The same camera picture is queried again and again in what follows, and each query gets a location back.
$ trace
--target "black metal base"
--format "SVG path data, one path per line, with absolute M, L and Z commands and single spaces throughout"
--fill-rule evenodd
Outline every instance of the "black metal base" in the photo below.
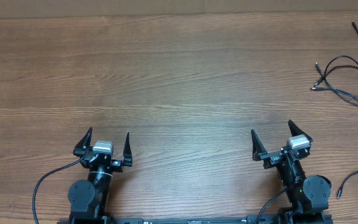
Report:
M 325 215 L 325 222 L 307 222 L 307 223 L 324 223 L 331 224 L 333 220 L 330 215 Z M 168 219 L 153 219 L 143 220 L 142 218 L 117 218 L 112 223 L 105 223 L 104 220 L 93 222 L 58 222 L 57 224 L 255 224 L 257 215 L 248 215 L 240 218 L 168 218 Z M 274 224 L 278 220 L 277 215 L 262 215 L 259 224 Z

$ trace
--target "wooden table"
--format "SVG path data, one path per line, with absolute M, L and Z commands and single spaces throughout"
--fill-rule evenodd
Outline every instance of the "wooden table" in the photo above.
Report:
M 352 21 L 357 11 L 0 20 L 0 223 L 34 223 L 35 183 L 76 159 L 90 126 L 115 158 L 131 132 L 134 166 L 111 186 L 116 217 L 256 214 L 282 186 L 252 161 L 250 130 L 275 151 L 289 119 L 314 137 L 302 165 L 333 183 L 328 213 L 358 223 L 358 175 L 336 199 L 358 170 L 358 108 L 310 91 L 315 62 L 358 59 Z M 358 93 L 358 72 L 331 80 Z M 40 222 L 68 218 L 68 188 L 86 177 L 75 166 L 45 179 Z M 266 212 L 287 205 L 281 196 Z

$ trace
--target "cable connector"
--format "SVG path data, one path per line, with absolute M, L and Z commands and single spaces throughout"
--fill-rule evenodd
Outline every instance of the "cable connector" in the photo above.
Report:
M 323 88 L 323 87 L 312 87 L 310 88 L 311 91 L 325 91 L 325 90 L 329 90 L 327 88 Z
M 341 196 L 342 196 L 342 188 L 340 188 L 340 189 L 338 190 L 338 194 L 336 195 L 336 198 L 337 198 L 337 199 L 340 199 Z
M 354 21 L 352 21 L 352 26 L 353 26 L 353 29 L 355 29 L 356 32 L 357 32 L 357 31 L 358 31 L 358 28 L 357 28 L 356 23 L 355 23 Z
M 321 71 L 320 66 L 318 65 L 317 62 L 316 62 L 316 69 L 317 69 L 318 73 L 320 74 L 321 78 L 314 84 L 314 86 L 320 85 L 320 83 L 322 83 L 325 80 L 323 72 Z

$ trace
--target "wood grain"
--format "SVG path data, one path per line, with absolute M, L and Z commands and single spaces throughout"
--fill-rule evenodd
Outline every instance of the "wood grain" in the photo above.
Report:
M 31 196 L 46 172 L 75 158 L 94 127 L 120 158 L 131 132 L 134 166 L 116 174 L 116 217 L 242 217 L 281 189 L 251 159 L 250 130 L 269 151 L 289 119 L 314 137 L 307 175 L 331 180 L 336 223 L 358 223 L 358 108 L 311 92 L 325 66 L 358 59 L 357 12 L 125 16 L 0 20 L 0 223 L 33 223 Z M 358 93 L 358 73 L 330 81 Z M 68 217 L 80 166 L 44 180 L 42 223 Z M 267 212 L 288 204 L 285 197 Z
M 0 19 L 289 11 L 358 11 L 358 0 L 0 0 Z

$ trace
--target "black cable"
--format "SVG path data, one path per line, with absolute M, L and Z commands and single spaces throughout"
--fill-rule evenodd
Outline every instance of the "black cable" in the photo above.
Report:
M 65 166 L 63 166 L 63 167 L 61 167 L 61 168 L 57 168 L 57 169 L 55 169 L 55 170 L 52 170 L 52 171 L 50 171 L 49 173 L 47 173 L 47 174 L 45 174 L 44 176 L 42 176 L 40 180 L 38 180 L 38 183 L 37 183 L 37 185 L 35 186 L 34 193 L 33 193 L 33 195 L 32 195 L 32 214 L 33 214 L 33 216 L 34 216 L 35 224 L 39 224 L 38 218 L 37 218 L 37 213 L 35 212 L 35 196 L 37 195 L 37 190 L 38 190 L 38 187 L 40 186 L 41 182 L 42 182 L 45 178 L 47 178 L 50 174 L 56 173 L 56 172 L 61 171 L 61 170 L 63 170 L 63 169 L 67 169 L 67 168 L 72 167 L 73 165 L 75 165 L 75 164 L 81 162 L 83 159 L 85 159 L 85 156 L 86 156 L 86 153 L 84 154 L 84 156 L 81 157 L 81 159 L 78 159 L 77 161 L 75 161 L 75 162 L 73 162 L 73 163 L 71 163 L 71 164 L 65 165 Z
M 358 28 L 356 26 L 356 23 L 355 22 L 352 22 L 352 25 L 353 25 L 353 28 L 354 30 L 357 32 L 357 36 L 358 36 Z M 339 65 L 339 66 L 335 66 L 333 67 L 332 69 L 328 70 L 329 66 L 337 59 L 340 59 L 340 58 L 348 58 L 350 60 L 352 60 L 354 63 L 356 63 L 357 66 L 355 65 Z M 358 103 L 355 103 L 355 102 L 352 102 L 348 99 L 345 98 L 345 96 L 349 96 L 351 98 L 353 98 L 354 100 L 356 100 L 356 102 L 358 102 L 358 95 L 353 95 L 349 92 L 346 92 L 344 90 L 340 90 L 340 89 L 336 89 L 334 88 L 328 81 L 327 81 L 327 76 L 333 72 L 334 70 L 336 69 L 339 69 L 339 68 L 354 68 L 354 69 L 358 69 L 358 62 L 350 57 L 350 56 L 347 56 L 347 55 L 340 55 L 334 59 L 332 59 L 326 66 L 326 69 L 324 71 L 324 73 L 322 73 L 318 63 L 316 62 L 316 69 L 318 71 L 318 73 L 320 74 L 321 78 L 314 84 L 314 87 L 311 88 L 311 90 L 313 91 L 326 91 L 326 90 L 331 90 L 333 92 L 335 92 L 335 94 L 337 94 L 337 96 L 339 96 L 342 100 L 344 100 L 346 103 L 349 103 L 353 106 L 356 106 L 358 107 Z M 325 82 L 325 84 L 327 85 L 327 88 L 322 88 L 322 87 L 316 87 L 318 86 L 320 83 L 322 82 Z M 343 189 L 343 185 L 345 184 L 345 182 L 349 179 L 349 177 L 353 176 L 353 175 L 356 175 L 358 174 L 358 171 L 357 172 L 354 172 L 352 173 L 351 175 L 349 175 L 348 177 L 346 177 L 346 179 L 344 180 L 344 182 L 342 183 L 341 187 L 339 188 L 338 190 L 338 198 L 341 197 L 341 194 L 342 194 L 342 189 Z
M 356 175 L 356 174 L 358 174 L 358 171 L 353 172 L 351 175 L 348 175 L 348 176 L 343 180 L 343 182 L 342 182 L 342 184 L 341 184 L 341 186 L 340 186 L 340 188 L 339 188 L 339 190 L 338 190 L 338 193 L 337 193 L 337 195 L 336 195 L 336 198 L 338 198 L 338 199 L 341 198 L 341 196 L 342 196 L 342 191 L 343 191 L 343 187 L 345 186 L 346 181 L 349 180 L 349 178 L 351 178 L 352 176 L 354 176 L 354 175 Z
M 260 212 L 258 214 L 258 216 L 256 217 L 256 224 L 259 224 L 259 219 L 262 216 L 263 212 L 265 211 L 266 207 L 268 205 L 270 205 L 270 203 L 272 203 L 274 200 L 276 200 L 278 198 L 278 196 L 280 196 L 281 194 L 283 194 L 284 192 L 286 192 L 287 190 L 284 189 L 282 191 L 280 191 L 279 193 L 277 193 L 276 195 L 274 195 L 270 200 L 268 200 L 266 202 L 266 204 L 262 207 L 262 209 L 260 209 Z

